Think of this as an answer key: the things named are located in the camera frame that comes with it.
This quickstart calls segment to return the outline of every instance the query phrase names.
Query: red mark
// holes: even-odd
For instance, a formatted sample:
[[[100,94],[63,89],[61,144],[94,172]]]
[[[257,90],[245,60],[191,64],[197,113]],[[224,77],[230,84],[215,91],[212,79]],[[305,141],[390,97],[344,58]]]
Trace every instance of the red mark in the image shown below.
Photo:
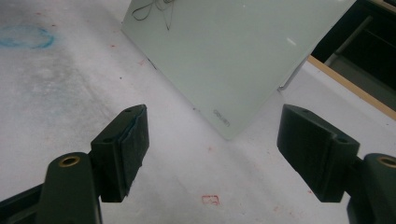
[[[218,195],[204,195],[202,196],[202,203],[203,204],[213,204],[219,205],[219,196]]]
[[[143,66],[143,64],[145,64],[145,60],[143,59],[143,60],[140,61],[138,64],[140,64],[140,66]]]

